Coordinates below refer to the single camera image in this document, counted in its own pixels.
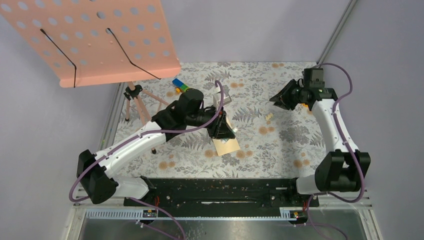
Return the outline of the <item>white green glue stick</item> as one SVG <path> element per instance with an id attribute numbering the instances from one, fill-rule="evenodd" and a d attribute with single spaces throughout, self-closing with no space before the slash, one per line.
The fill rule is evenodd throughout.
<path id="1" fill-rule="evenodd" d="M 225 137 L 221 140 L 223 144 L 227 143 L 229 140 L 236 138 L 236 132 L 238 131 L 237 127 L 233 127 L 230 132 L 226 133 Z"/>

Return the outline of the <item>cream envelope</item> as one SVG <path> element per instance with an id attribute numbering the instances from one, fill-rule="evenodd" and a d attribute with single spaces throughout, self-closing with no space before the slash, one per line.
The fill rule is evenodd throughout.
<path id="1" fill-rule="evenodd" d="M 218 156 L 237 152 L 241 149 L 237 139 L 229 139 L 226 143 L 222 143 L 219 139 L 213 139 L 212 141 Z"/>

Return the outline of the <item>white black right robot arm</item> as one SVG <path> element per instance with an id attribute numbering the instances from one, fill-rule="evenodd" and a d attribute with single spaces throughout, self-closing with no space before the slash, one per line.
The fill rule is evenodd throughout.
<path id="1" fill-rule="evenodd" d="M 287 201 L 301 205 L 307 195 L 331 192 L 363 193 L 363 184 L 371 163 L 369 153 L 360 151 L 350 137 L 340 113 L 340 97 L 325 86 L 324 70 L 306 68 L 303 77 L 290 80 L 270 102 L 284 110 L 293 111 L 305 104 L 315 117 L 322 133 L 327 154 L 314 174 L 295 179 L 287 191 Z"/>

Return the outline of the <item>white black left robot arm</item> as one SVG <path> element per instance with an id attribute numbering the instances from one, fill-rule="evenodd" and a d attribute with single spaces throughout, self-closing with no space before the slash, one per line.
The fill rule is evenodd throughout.
<path id="1" fill-rule="evenodd" d="M 155 192 L 143 178 L 118 175 L 130 161 L 180 134 L 200 129 L 206 129 L 213 140 L 234 139 L 234 129 L 224 110 L 224 105 L 231 102 L 228 93 L 217 87 L 213 105 L 202 107 L 203 101 L 203 93 L 190 88 L 119 143 L 96 153 L 80 153 L 76 176 L 87 194 L 82 200 L 89 199 L 97 205 L 111 197 L 129 197 L 148 206 L 154 202 Z"/>

